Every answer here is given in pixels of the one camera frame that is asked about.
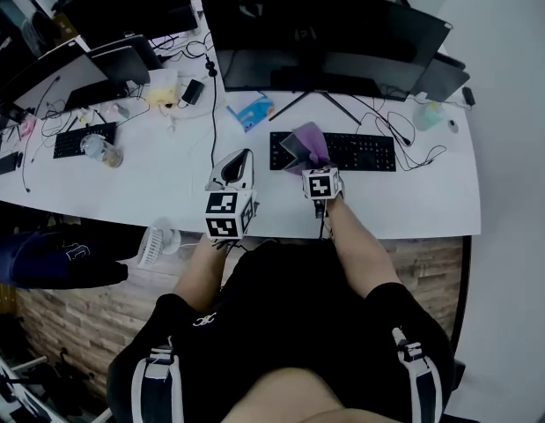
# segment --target person's right arm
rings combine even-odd
[[[354,216],[341,195],[327,201],[328,216],[339,256],[350,287],[365,298],[376,286],[401,281],[386,250]]]

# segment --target keyboard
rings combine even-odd
[[[77,157],[85,153],[80,150],[80,141],[86,135],[102,135],[108,143],[115,141],[115,127],[117,122],[99,123],[85,129],[77,129],[59,133],[55,141],[54,159],[63,159],[66,157]]]
[[[280,143],[290,131],[270,133],[270,170],[284,169],[294,157]],[[392,137],[323,133],[331,161],[342,171],[395,171],[395,149]]]

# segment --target purple cloth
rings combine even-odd
[[[315,122],[308,122],[296,128],[281,144],[296,157],[284,169],[289,173],[301,175],[306,169],[322,167],[330,162],[325,137]]]

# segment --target black clothing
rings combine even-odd
[[[261,376],[283,367],[314,371],[345,407],[410,421],[409,376],[397,358],[395,327],[421,342],[436,364],[444,408],[454,379],[451,347],[404,286],[378,286],[363,300],[349,288],[331,242],[267,242],[241,257],[207,315],[174,294],[159,298],[110,366],[108,403],[118,423],[132,421],[136,364],[172,335],[186,423],[220,422]]]

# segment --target forearm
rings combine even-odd
[[[386,250],[339,196],[328,201],[336,253],[350,287],[363,298],[376,286],[400,280]]]
[[[219,293],[226,258],[226,247],[214,248],[204,235],[173,292],[191,308],[205,311]]]

